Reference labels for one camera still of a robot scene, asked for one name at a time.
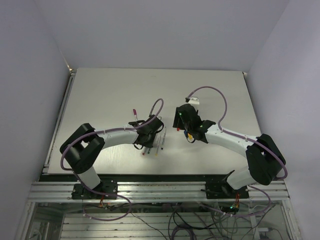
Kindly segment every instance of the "black cable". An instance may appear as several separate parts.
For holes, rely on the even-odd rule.
[[[158,134],[158,133],[160,133],[163,129],[164,129],[164,127],[165,127],[165,124],[164,123],[162,123],[161,124],[161,126],[162,126],[162,128],[160,129],[160,130],[158,130],[158,131],[156,131],[155,132],[155,134]]]
[[[279,230],[278,230],[278,229],[270,228],[270,230],[271,230],[271,231],[276,230],[276,231],[279,233],[281,240],[284,240],[284,239],[282,238],[282,235],[281,235],[281,233],[279,232]]]
[[[256,234],[256,230],[257,230],[258,225],[261,223],[261,221],[264,219],[264,217],[267,215],[267,213],[270,212],[270,210],[273,209],[275,206],[276,206],[276,205],[271,206],[271,207],[268,209],[268,211],[266,211],[266,212],[264,213],[264,215],[261,217],[260,221],[259,221],[254,227],[250,228],[249,231],[247,231],[247,232],[245,233],[245,235],[243,235],[240,240],[244,239],[244,237],[245,237],[251,230],[253,230],[253,229],[254,229],[254,233],[253,233],[253,238],[254,238],[254,237],[255,237],[255,234]]]
[[[233,227],[232,227],[231,239],[232,239],[232,236],[238,232],[238,223],[237,223],[237,219],[236,219],[235,217],[234,217],[233,219],[234,219],[234,222],[233,222]]]
[[[193,139],[193,141],[189,141],[188,140],[188,137],[186,138],[186,140],[189,142],[189,143],[191,143],[191,144],[193,144],[196,140],[195,139]]]
[[[185,224],[185,225],[181,225],[181,224],[178,224],[175,220],[175,214],[178,215],[178,217],[182,220],[182,222]],[[193,230],[205,230],[205,229],[214,229],[214,227],[211,227],[212,225],[214,225],[213,223],[210,224],[210,225],[207,225],[206,227],[197,227],[197,226],[191,226],[190,224],[188,224],[183,218],[182,216],[180,216],[180,214],[178,212],[175,212],[172,216],[173,218],[173,222],[175,223],[175,225],[179,228],[182,228],[182,229],[193,229]]]
[[[154,230],[157,230],[159,233],[161,233],[161,235],[164,237],[165,240],[168,240],[167,237],[157,228],[149,225],[147,222],[145,222],[142,218],[138,217],[138,216],[135,216],[132,212],[131,212],[132,216],[134,216],[135,218],[141,220],[144,224],[146,224],[147,226],[149,226],[150,228],[154,229]]]
[[[215,215],[215,213],[211,212],[211,218],[212,218],[213,224],[215,225],[215,227],[218,230],[218,232],[221,235],[221,237],[224,237],[222,231],[219,229],[218,225],[216,224],[216,219],[214,218],[214,215]]]
[[[135,147],[135,149],[141,150],[144,148],[144,146],[141,146],[141,148],[138,148],[135,144],[133,144],[133,146]]]
[[[37,236],[38,236],[38,235],[35,234],[35,235],[33,235],[32,237],[28,238],[27,240],[33,239],[34,237],[37,237]]]

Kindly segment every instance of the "white tabletop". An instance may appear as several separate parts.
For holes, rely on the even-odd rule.
[[[68,96],[62,122],[49,162],[49,174],[69,173],[60,168],[62,143],[83,123],[96,129],[120,127],[148,118],[151,106],[164,99],[160,116],[166,126],[164,150],[155,156],[142,155],[132,144],[122,144],[101,151],[94,163],[98,174],[227,174],[247,166],[241,155],[222,146],[196,141],[188,143],[183,131],[172,127],[176,107],[195,88],[213,86],[221,90],[228,103],[222,126],[244,133],[261,134],[241,71],[79,68]],[[202,120],[218,122],[224,112],[222,97],[212,89],[201,89]]]

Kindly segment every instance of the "aluminum frame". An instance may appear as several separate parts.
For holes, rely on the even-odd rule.
[[[43,175],[48,174],[52,148],[66,109],[68,98],[77,70],[73,69],[70,74],[68,85],[65,91],[57,123],[54,129],[53,138],[42,170]],[[38,203],[99,203],[100,200],[73,200],[71,193],[77,182],[34,182],[31,186],[29,196],[21,217],[15,240],[25,240],[29,234],[33,216]],[[207,199],[206,194],[200,189],[205,189],[204,181],[185,182],[118,182],[118,194],[128,197],[133,203],[174,203],[174,202],[230,202],[230,199]],[[256,184],[256,187],[264,190],[272,201],[281,201],[282,214],[284,216],[288,232],[292,240],[302,240],[297,218],[295,217],[290,196],[283,180],[273,181],[270,185]],[[267,197],[253,188],[248,187],[249,198],[242,199],[243,202],[265,201]],[[122,198],[108,200],[108,203],[126,202]],[[252,226],[257,222],[254,217],[251,220]]]

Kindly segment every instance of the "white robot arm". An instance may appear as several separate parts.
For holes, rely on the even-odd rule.
[[[230,149],[247,159],[248,166],[231,171],[221,183],[226,194],[253,183],[269,185],[282,169],[280,163],[258,144],[272,151],[285,165],[286,161],[269,135],[250,136],[223,129],[210,120],[201,120],[197,107],[199,101],[191,99],[189,103],[176,108],[173,127],[185,130],[185,136],[191,135],[194,141],[216,144]]]
[[[147,121],[129,122],[125,128],[129,129],[137,127],[141,123],[144,126],[134,130],[115,130],[111,132],[93,134],[84,137],[81,141],[76,142],[66,152],[65,159],[72,168],[72,171],[77,174],[81,181],[92,190],[101,189],[103,183],[94,169],[94,162],[97,159],[101,150],[120,145],[133,144],[141,145],[142,147],[152,148],[156,137],[164,124],[159,117],[154,120],[154,115],[151,115]],[[67,147],[79,137],[94,132],[95,129],[89,124],[82,124],[60,147],[60,152],[63,153]]]

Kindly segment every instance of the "white wall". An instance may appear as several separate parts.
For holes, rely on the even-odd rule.
[[[0,233],[11,240],[44,164],[69,76],[32,0],[0,7]]]
[[[263,132],[284,154],[304,239],[319,239],[320,1],[291,0],[247,84]]]
[[[289,0],[35,0],[72,68],[249,71]]]

